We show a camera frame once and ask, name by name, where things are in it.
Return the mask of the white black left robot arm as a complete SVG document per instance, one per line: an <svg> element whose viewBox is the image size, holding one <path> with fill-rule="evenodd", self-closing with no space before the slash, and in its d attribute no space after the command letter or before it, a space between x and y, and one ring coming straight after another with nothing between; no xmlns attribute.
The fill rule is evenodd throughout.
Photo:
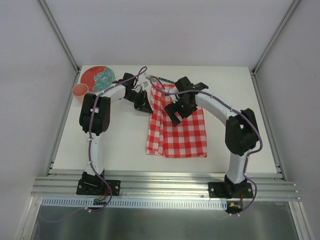
<svg viewBox="0 0 320 240"><path fill-rule="evenodd" d="M88 148L84 173L94 176L87 184L93 194L100 194L105 188L105 182L100 179L105 170L103 134L110 125L112 104L125 99L133 103L136 111L153 113L147 90L143 83L139 83L139 76L125 73L122 79L114 81L101 93L87 93L84 96L79 125L85 133Z"/></svg>

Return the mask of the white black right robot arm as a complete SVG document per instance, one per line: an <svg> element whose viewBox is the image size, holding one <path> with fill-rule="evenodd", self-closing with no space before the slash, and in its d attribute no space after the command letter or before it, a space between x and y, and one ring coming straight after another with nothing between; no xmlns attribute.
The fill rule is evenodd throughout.
<svg viewBox="0 0 320 240"><path fill-rule="evenodd" d="M172 98L164 110L173 126L195 113L198 107L211 113L225 126L224 142L230 151L230 160L226 174L229 181L223 190L228 197L236 197L242 191L240 183L245 180L247 158L257 142L261 142L255 113L250 108L233 108L214 95L206 84L193 84L186 76L175 82L173 89L164 90L164 94Z"/></svg>

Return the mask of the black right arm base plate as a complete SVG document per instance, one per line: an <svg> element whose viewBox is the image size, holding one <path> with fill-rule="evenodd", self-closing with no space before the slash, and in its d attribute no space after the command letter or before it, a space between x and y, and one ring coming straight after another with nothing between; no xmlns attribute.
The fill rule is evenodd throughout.
<svg viewBox="0 0 320 240"><path fill-rule="evenodd" d="M226 184L225 182L209 182L208 183L208 194L210 198L245 198L252 199L254 192L252 185L248 182L244 184Z"/></svg>

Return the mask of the red white checkered cloth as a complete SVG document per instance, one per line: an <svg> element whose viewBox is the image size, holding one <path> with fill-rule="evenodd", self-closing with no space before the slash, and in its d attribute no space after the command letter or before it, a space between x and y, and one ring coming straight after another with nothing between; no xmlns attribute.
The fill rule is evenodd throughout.
<svg viewBox="0 0 320 240"><path fill-rule="evenodd" d="M170 96L164 95L154 87L150 90L150 104L153 113L150 116L146 139L146 153L166 158L205 158L208 155L205 116L202 108L177 126L165 111L172 102Z"/></svg>

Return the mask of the red teal ceramic plate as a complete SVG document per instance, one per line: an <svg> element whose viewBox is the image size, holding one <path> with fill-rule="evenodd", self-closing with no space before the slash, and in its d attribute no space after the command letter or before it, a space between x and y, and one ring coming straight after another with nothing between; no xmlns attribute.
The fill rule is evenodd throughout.
<svg viewBox="0 0 320 240"><path fill-rule="evenodd" d="M114 71L103 65L90 67L80 77L80 83L87 85L88 91L91 93L104 91L111 86L114 80Z"/></svg>

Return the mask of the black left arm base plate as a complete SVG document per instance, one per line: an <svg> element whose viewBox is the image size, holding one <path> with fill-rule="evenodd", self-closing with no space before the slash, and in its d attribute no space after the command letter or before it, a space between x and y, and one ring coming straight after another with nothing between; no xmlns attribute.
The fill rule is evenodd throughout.
<svg viewBox="0 0 320 240"><path fill-rule="evenodd" d="M121 189L121 181L120 180L109 180L107 179L106 182L108 183L112 196L119 196L120 195L120 189ZM98 185L94 185L91 183L86 183L82 179L78 181L76 194L77 195L86 195L86 196L102 196L106 193L107 195L110 195L110 190L107 188L107 185L102 181L99 180Z"/></svg>

